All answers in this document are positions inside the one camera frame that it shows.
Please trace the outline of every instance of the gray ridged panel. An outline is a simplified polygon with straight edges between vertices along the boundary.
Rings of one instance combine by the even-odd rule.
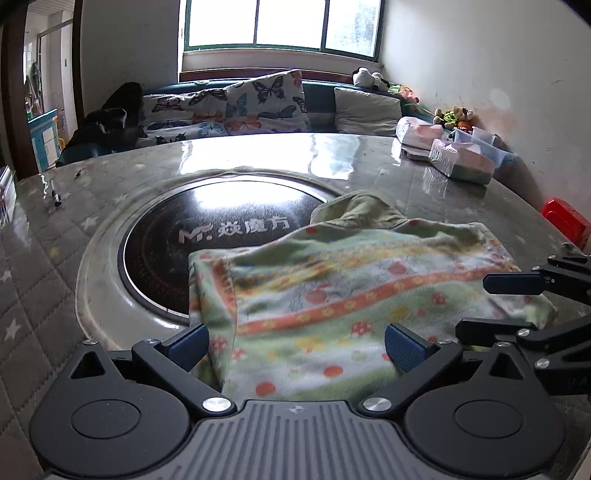
[[[50,476],[48,480],[57,480]],[[203,421],[193,438],[145,480],[439,480],[393,425],[345,402],[249,401],[237,415]],[[544,475],[533,477],[547,480]]]

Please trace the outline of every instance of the green window frame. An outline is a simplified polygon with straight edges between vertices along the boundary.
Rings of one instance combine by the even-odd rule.
[[[255,27],[254,37],[252,43],[231,43],[231,44],[216,44],[216,45],[189,45],[189,31],[190,31],[190,20],[191,20],[191,0],[187,0],[187,11],[185,15],[185,32],[184,32],[184,50],[185,51],[196,51],[196,50],[211,50],[213,48],[286,48],[289,50],[303,50],[303,51],[317,51],[321,53],[332,53],[334,55],[341,55],[344,57],[351,57],[360,60],[378,61],[379,48],[382,40],[382,29],[384,26],[384,7],[386,0],[380,0],[379,13],[378,13],[378,25],[374,44],[374,54],[372,56],[360,55],[343,50],[334,50],[332,48],[326,48],[326,36],[329,26],[329,12],[330,12],[330,1],[324,0],[324,20],[322,25],[322,39],[320,40],[320,48],[309,48],[309,47],[297,47],[291,45],[271,45],[271,44],[260,44],[256,41],[256,32],[258,29],[258,16],[260,0],[256,0],[256,11],[255,11]]]

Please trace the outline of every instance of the red plastic stool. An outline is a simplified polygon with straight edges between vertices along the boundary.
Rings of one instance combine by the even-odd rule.
[[[577,247],[581,250],[585,248],[591,233],[591,223],[567,202],[551,198],[542,208],[541,214]]]

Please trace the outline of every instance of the round cooktop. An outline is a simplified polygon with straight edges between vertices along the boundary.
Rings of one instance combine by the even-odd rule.
[[[131,226],[119,247],[119,275],[146,308],[184,323],[189,253],[269,243],[308,225],[312,210],[334,197],[279,177],[218,177],[185,185]]]

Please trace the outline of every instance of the couch backrest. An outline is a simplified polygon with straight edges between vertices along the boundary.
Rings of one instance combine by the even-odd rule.
[[[233,83],[248,79],[223,79],[223,80],[199,80],[197,82],[176,83],[164,87],[147,90],[145,95],[166,94],[180,95],[182,93],[199,92],[209,88],[225,88]],[[407,101],[399,95],[387,92],[374,92],[353,85],[336,82],[321,82],[318,80],[303,80],[304,94],[306,96],[306,108],[313,131],[333,132],[335,131],[335,87],[361,90],[362,92],[376,93],[378,95],[393,96],[400,100],[403,115],[415,116],[405,109]]]

